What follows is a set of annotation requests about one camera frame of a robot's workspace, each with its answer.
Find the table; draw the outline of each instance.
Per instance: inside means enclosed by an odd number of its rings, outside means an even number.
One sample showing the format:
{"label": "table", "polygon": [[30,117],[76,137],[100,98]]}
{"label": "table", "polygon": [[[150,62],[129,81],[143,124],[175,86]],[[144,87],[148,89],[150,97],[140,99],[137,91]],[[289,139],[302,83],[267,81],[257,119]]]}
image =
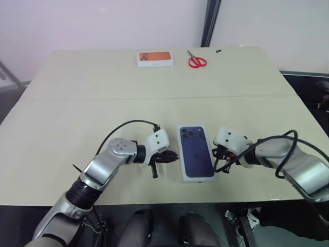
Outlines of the table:
{"label": "table", "polygon": [[[131,119],[159,123],[175,151],[179,124],[205,124],[210,139],[220,126],[251,140],[296,129],[328,151],[328,137],[260,48],[191,51],[209,65],[189,68],[185,50],[172,50],[174,66],[158,68],[137,68],[131,50],[52,54],[0,126],[0,205],[53,205],[79,175],[72,164],[84,168],[107,133]],[[115,136],[141,142],[151,133],[136,123]],[[183,183],[179,162],[157,168],[153,179],[150,168],[122,166],[97,204],[301,198],[264,167],[233,166],[202,184]]]}

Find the red scissor handle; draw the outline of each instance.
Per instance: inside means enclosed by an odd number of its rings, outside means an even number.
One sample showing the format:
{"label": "red scissor handle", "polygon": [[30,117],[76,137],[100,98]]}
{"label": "red scissor handle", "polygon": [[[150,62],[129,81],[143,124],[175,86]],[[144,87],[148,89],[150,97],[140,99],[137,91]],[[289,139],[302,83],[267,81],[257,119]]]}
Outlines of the red scissor handle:
{"label": "red scissor handle", "polygon": [[203,58],[193,57],[189,59],[189,66],[192,68],[204,67],[207,65],[207,61]]}

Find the scissors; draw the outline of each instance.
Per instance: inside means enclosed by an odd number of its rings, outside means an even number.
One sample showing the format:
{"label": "scissors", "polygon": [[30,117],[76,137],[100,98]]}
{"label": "scissors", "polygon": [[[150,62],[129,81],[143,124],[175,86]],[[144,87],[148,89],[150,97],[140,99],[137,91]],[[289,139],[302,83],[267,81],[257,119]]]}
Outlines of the scissors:
{"label": "scissors", "polygon": [[204,67],[207,65],[207,61],[203,58],[199,58],[194,56],[189,50],[187,51],[187,53],[190,55],[190,59],[189,59],[189,66],[192,68],[200,68],[200,67]]}

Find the white wall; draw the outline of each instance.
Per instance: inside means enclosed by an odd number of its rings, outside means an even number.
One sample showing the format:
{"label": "white wall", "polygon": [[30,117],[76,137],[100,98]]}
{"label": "white wall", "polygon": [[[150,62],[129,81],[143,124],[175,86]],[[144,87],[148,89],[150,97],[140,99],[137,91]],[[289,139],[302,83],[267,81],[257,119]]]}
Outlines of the white wall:
{"label": "white wall", "polygon": [[211,46],[261,46],[280,70],[329,73],[329,0],[222,0]]}
{"label": "white wall", "polygon": [[199,47],[205,0],[1,0],[0,60],[31,80],[56,49]]}

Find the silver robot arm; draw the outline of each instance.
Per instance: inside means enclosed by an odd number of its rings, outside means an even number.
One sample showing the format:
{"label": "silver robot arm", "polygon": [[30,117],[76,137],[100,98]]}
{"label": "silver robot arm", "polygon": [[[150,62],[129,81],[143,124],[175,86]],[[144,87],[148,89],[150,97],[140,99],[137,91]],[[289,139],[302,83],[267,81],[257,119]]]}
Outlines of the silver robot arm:
{"label": "silver robot arm", "polygon": [[[288,155],[293,140],[274,138],[256,146],[250,152],[236,159],[247,150],[253,142],[243,135],[222,127],[214,144],[215,157],[226,160],[226,163],[235,163],[246,168],[255,165],[277,169]],[[228,173],[230,166],[218,169]],[[313,155],[301,151],[296,146],[287,163],[280,169],[284,178],[308,201],[318,203],[329,201],[329,166],[324,161]]]}
{"label": "silver robot arm", "polygon": [[120,166],[131,163],[147,166],[154,154],[165,151],[168,146],[168,135],[162,129],[150,135],[142,145],[122,138],[110,140],[107,148],[92,159],[41,220],[33,241],[27,246],[68,245]]}

